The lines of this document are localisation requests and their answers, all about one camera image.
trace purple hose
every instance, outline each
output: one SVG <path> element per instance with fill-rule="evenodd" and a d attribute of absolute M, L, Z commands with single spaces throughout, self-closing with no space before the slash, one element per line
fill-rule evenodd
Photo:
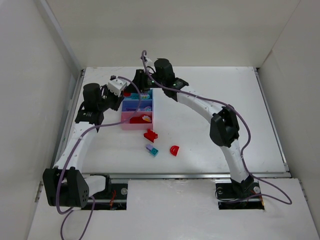
<path fill-rule="evenodd" d="M 264 182 L 266 184 L 269 184 L 270 186 L 278 189 L 281 193 L 283 193 L 283 195 L 286 196 L 286 198 L 289 200 L 289 202 L 287 201 L 283 201 L 279 198 L 276 198 L 274 196 L 271 196 L 269 194 L 263 194 L 263 193 L 259 193 L 259 194 L 254 194 L 254 195 L 251 195 L 251 196 L 248 196 L 246 198 L 243 198 L 243 199 L 238 199 L 238 200 L 232 200 L 232 201 L 228 201 L 228 203 L 230 204 L 234 204 L 234 203 L 239 203 L 239 202 L 242 202 L 242 201 L 245 201 L 245 200 L 248 200 L 248 199 L 251 199 L 251 198 L 254 198 L 254 197 L 258 197 L 258 196 L 265 196 L 265 197 L 269 197 L 269 198 L 272 198 L 274 200 L 277 200 L 281 203 L 284 203 L 284 204 L 288 204 L 288 205 L 291 205 L 292 204 L 292 200 L 291 198 L 288 196 L 288 194 L 286 194 L 282 189 L 280 189 L 278 186 L 272 184 L 271 182 L 268 182 L 266 180 L 263 180 L 261 179 L 260 177 L 257 177 L 257 176 L 254 176 L 249 170 L 248 170 L 248 167 L 246 165 L 246 162 L 245 162 L 245 158 L 244 158 L 244 150 L 245 148 L 249 145 L 250 141 L 251 141 L 251 131 L 249 129 L 249 126 L 248 124 L 246 123 L 246 121 L 244 120 L 244 118 L 240 115 L 239 112 L 237 112 L 232 106 L 230 106 L 229 104 L 223 102 L 223 101 L 219 101 L 219 100 L 214 100 L 214 99 L 210 99 L 210 98 L 206 98 L 206 97 L 203 97 L 203 96 L 199 96 L 199 95 L 195 95 L 193 93 L 190 93 L 190 92 L 186 92 L 186 91 L 181 91 L 181 90 L 178 90 L 178 89 L 173 89 L 173 88 L 169 88 L 169 87 L 166 87 L 166 86 L 162 86 L 160 83 L 158 83 L 150 74 L 150 72 L 148 71 L 147 69 L 147 66 L 146 66 L 146 62 L 145 62 L 145 57 L 147 55 L 147 51 L 146 50 L 143 50 L 142 53 L 141 53 L 141 60 L 142 60 L 142 64 L 143 64 L 143 68 L 144 68 L 144 71 L 145 73 L 148 75 L 148 77 L 160 88 L 162 89 L 165 89 L 165 90 L 169 90 L 169 91 L 173 91 L 173 92 L 176 92 L 176 93 L 182 93 L 182 94 L 186 94 L 186 95 L 189 95 L 189 96 L 192 96 L 192 97 L 195 97 L 197 99 L 201 99 L 201 100 L 205 100 L 205 101 L 209 101 L 209 102 L 213 102 L 213 103 L 217 103 L 217 104 L 221 104 L 221 105 L 224 105 L 224 106 L 228 106 L 228 107 L 231 107 L 231 109 L 234 111 L 234 113 L 238 116 L 238 118 L 241 120 L 241 122 L 243 123 L 245 129 L 247 130 L 248 132 L 248 140 L 246 142 L 246 144 L 242 147 L 241 149 L 241 152 L 240 152 L 240 155 L 241 155 L 241 160 L 242 160 L 242 163 L 243 163 L 243 166 L 244 166 L 244 169 L 246 170 L 246 172 L 253 178 L 261 181 L 261 182 Z"/>
<path fill-rule="evenodd" d="M 62 168 L 61 175 L 60 175 L 60 177 L 59 177 L 58 185 L 57 185 L 57 188 L 56 188 L 56 195 L 55 195 L 55 205 L 56 205 L 56 210 L 57 210 L 57 212 L 58 212 L 59 214 L 61 214 L 61 215 L 68 213 L 68 215 L 64 218 L 64 220 L 63 220 L 63 222 L 62 222 L 62 225 L 61 225 L 61 229 L 60 229 L 60 235 L 61 235 L 61 239 L 62 239 L 62 240 L 64 240 L 64 237 L 63 237 L 63 235 L 62 235 L 63 225 L 64 225 L 65 221 L 67 220 L 67 217 L 73 212 L 73 210 L 72 210 L 72 207 L 70 207 L 70 208 L 69 208 L 68 210 L 66 210 L 66 211 L 61 211 L 61 209 L 60 209 L 60 190 L 61 190 L 61 185 L 62 185 L 62 181 L 63 181 L 64 175 L 65 175 L 67 166 L 68 166 L 68 164 L 69 164 L 69 162 L 70 162 L 70 160 L 71 160 L 71 157 L 72 157 L 72 155 L 74 154 L 77 146 L 79 145 L 82 137 L 83 137 L 84 135 L 86 135 L 89 131 L 93 130 L 93 129 L 103 128 L 103 127 L 110 127 L 110 126 L 116 126 L 116 125 L 120 125 L 120 124 L 126 123 L 126 122 L 128 122 L 128 121 L 138 112 L 138 110 L 139 110 L 139 107 L 140 107 L 140 104 L 141 104 L 141 95 L 140 95 L 139 88 L 138 88 L 131 80 L 129 80 L 129 79 L 126 78 L 126 77 L 118 76 L 118 78 L 119 78 L 119 79 L 126 80 L 127 82 L 129 82 L 130 84 L 132 84 L 132 85 L 134 86 L 136 92 L 137 92 L 138 95 L 139 95 L 138 106 L 137 106 L 136 110 L 132 113 L 132 115 L 131 115 L 129 118 L 123 120 L 123 121 L 119 121 L 119 122 L 115 122 L 115 123 L 109 123 L 109 124 L 101 124 L 101 125 L 96 125 L 96 126 L 93 126 L 93 127 L 88 128 L 87 130 L 85 130 L 85 131 L 81 134 L 81 136 L 79 137 L 79 139 L 76 141 L 75 145 L 73 146 L 73 148 L 72 148 L 72 150 L 71 150 L 71 152 L 70 152 L 68 158 L 66 159 L 66 162 L 65 162 L 65 164 L 64 164 L 64 166 L 63 166 L 63 168 Z M 87 230 L 88 224 L 89 224 L 89 222 L 90 222 L 92 213 L 93 213 L 94 208 L 95 208 L 95 198 L 94 198 L 93 196 L 91 196 L 91 198 L 92 198 L 92 200 L 93 200 L 91 213 L 90 213 L 90 216 L 89 216 L 88 221 L 87 221 L 87 223 L 86 223 L 86 225 L 85 225 L 84 231 L 83 231 L 83 233 L 82 233 L 82 235 L 81 235 L 81 237 L 80 237 L 79 240 L 81 240 L 82 237 L 84 236 L 84 234 L 85 234 L 85 232 L 86 232 L 86 230 Z"/>

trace purple cable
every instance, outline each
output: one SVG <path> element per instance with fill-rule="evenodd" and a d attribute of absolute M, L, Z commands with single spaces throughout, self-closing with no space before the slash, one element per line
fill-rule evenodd
<path fill-rule="evenodd" d="M 61 209 L 60 209 L 60 190 L 61 190 L 61 185 L 62 185 L 62 181 L 63 181 L 64 175 L 65 175 L 67 166 L 68 166 L 68 164 L 69 164 L 69 162 L 70 162 L 70 160 L 71 160 L 71 157 L 72 157 L 72 155 L 74 154 L 77 146 L 79 145 L 80 141 L 82 140 L 82 137 L 83 137 L 84 135 L 86 135 L 89 131 L 93 130 L 93 129 L 103 128 L 103 127 L 111 127 L 111 126 L 116 126 L 116 125 L 124 124 L 124 123 L 128 122 L 128 121 L 138 112 L 138 110 L 139 110 L 139 107 L 140 107 L 140 104 L 141 104 L 141 95 L 140 95 L 139 88 L 137 87 L 137 85 L 135 85 L 131 80 L 129 80 L 129 79 L 126 78 L 126 77 L 118 76 L 118 78 L 119 78 L 119 79 L 126 80 L 127 82 L 129 82 L 130 84 L 133 85 L 133 87 L 135 88 L 136 92 L 137 92 L 138 95 L 139 95 L 138 106 L 137 106 L 136 110 L 132 113 L 132 115 L 131 115 L 129 118 L 123 120 L 123 121 L 119 121 L 119 122 L 115 122 L 115 123 L 109 123 L 109 124 L 101 124 L 101 125 L 96 125 L 96 126 L 92 126 L 92 127 L 88 128 L 87 130 L 85 130 L 85 131 L 81 134 L 81 136 L 79 137 L 79 139 L 76 141 L 75 145 L 73 146 L 73 148 L 72 148 L 72 150 L 71 150 L 71 152 L 70 152 L 68 158 L 66 159 L 66 162 L 65 162 L 65 164 L 64 164 L 64 166 L 63 166 L 63 168 L 62 168 L 61 175 L 60 175 L 60 177 L 59 177 L 58 185 L 57 185 L 57 188 L 56 188 L 56 195 L 55 195 L 55 205 L 56 205 L 56 210 L 57 210 L 57 212 L 58 212 L 59 214 L 61 214 L 61 215 L 68 213 L 68 215 L 64 218 L 64 220 L 63 220 L 63 222 L 62 222 L 62 225 L 61 225 L 61 229 L 60 229 L 60 236 L 61 236 L 61 239 L 62 239 L 62 240 L 64 240 L 64 237 L 63 237 L 63 235 L 62 235 L 62 228 L 63 228 L 64 223 L 65 223 L 65 221 L 67 220 L 68 216 L 73 212 L 73 210 L 72 210 L 73 208 L 70 207 L 70 208 L 67 209 L 66 211 L 61 211 Z M 82 235 L 81 235 L 81 237 L 80 237 L 79 240 L 81 240 L 82 237 L 84 236 L 84 234 L 85 234 L 85 232 L 86 232 L 86 230 L 87 230 L 87 227 L 88 227 L 88 225 L 89 225 L 89 222 L 90 222 L 92 213 L 93 213 L 93 211 L 94 211 L 94 209 L 95 209 L 95 202 L 96 202 L 96 201 L 95 201 L 95 198 L 94 198 L 93 196 L 91 196 L 91 198 L 92 198 L 92 200 L 93 200 L 91 213 L 90 213 L 90 216 L 89 216 L 88 221 L 87 221 L 87 223 L 86 223 L 86 225 L 85 225 L 84 231 L 83 231 L 83 233 L 82 233 Z"/>
<path fill-rule="evenodd" d="M 145 73 L 148 75 L 149 79 L 151 79 L 158 87 L 162 88 L 162 89 L 165 89 L 165 90 L 169 90 L 169 91 L 173 91 L 173 92 L 176 92 L 176 93 L 182 93 L 182 94 L 186 94 L 186 95 L 189 95 L 189 96 L 192 96 L 192 97 L 195 97 L 197 99 L 201 99 L 201 100 L 205 100 L 205 101 L 209 101 L 209 102 L 213 102 L 213 103 L 217 103 L 217 104 L 221 104 L 221 105 L 224 105 L 224 106 L 228 106 L 228 107 L 231 107 L 231 109 L 234 111 L 234 113 L 238 116 L 238 118 L 240 118 L 241 122 L 243 123 L 245 129 L 247 130 L 248 132 L 248 140 L 246 142 L 246 144 L 241 148 L 241 152 L 240 152 L 240 156 L 241 156 L 241 160 L 242 160 L 242 163 L 243 163 L 243 166 L 244 166 L 244 169 L 246 170 L 246 172 L 251 176 L 253 177 L 254 179 L 257 179 L 261 182 L 264 182 L 274 188 L 276 188 L 277 190 L 279 190 L 281 193 L 283 193 L 283 195 L 286 196 L 286 198 L 289 200 L 289 202 L 287 201 L 283 201 L 277 197 L 274 197 L 274 196 L 271 196 L 269 194 L 264 194 L 264 193 L 258 193 L 258 194 L 254 194 L 254 195 L 251 195 L 251 196 L 248 196 L 246 198 L 243 198 L 243 199 L 238 199 L 238 200 L 231 200 L 231 201 L 228 201 L 228 203 L 230 204 L 235 204 L 235 203 L 239 203 L 239 202 L 243 202 L 245 200 L 248 200 L 248 199 L 251 199 L 251 198 L 254 198 L 254 197 L 258 197 L 258 196 L 265 196 L 265 197 L 269 197 L 269 198 L 272 198 L 274 200 L 277 200 L 281 203 L 284 203 L 284 204 L 287 204 L 287 205 L 291 205 L 292 204 L 292 200 L 291 198 L 288 196 L 288 194 L 286 194 L 281 188 L 279 188 L 278 186 L 272 184 L 271 182 L 268 182 L 266 180 L 263 180 L 261 179 L 260 177 L 257 177 L 257 176 L 254 176 L 249 170 L 248 170 L 248 167 L 246 165 L 246 162 L 245 162 L 245 158 L 244 158 L 244 150 L 245 148 L 249 145 L 250 141 L 251 141 L 251 131 L 249 129 L 249 126 L 248 124 L 246 123 L 246 121 L 244 120 L 244 118 L 240 115 L 239 112 L 237 112 L 231 105 L 223 102 L 223 101 L 219 101 L 219 100 L 214 100 L 214 99 L 210 99 L 210 98 L 206 98 L 206 97 L 202 97 L 202 96 L 199 96 L 199 95 L 195 95 L 193 93 L 190 93 L 190 92 L 186 92 L 186 91 L 182 91 L 182 90 L 178 90 L 178 89 L 173 89 L 173 88 L 169 88 L 169 87 L 166 87 L 166 86 L 163 86 L 161 85 L 160 83 L 158 83 L 150 74 L 150 72 L 148 71 L 147 69 L 147 66 L 146 66 L 146 62 L 145 62 L 145 57 L 147 55 L 147 51 L 146 50 L 143 50 L 142 53 L 141 53 L 141 60 L 142 60 L 142 64 L 143 64 L 143 68 L 144 68 L 144 71 Z"/>

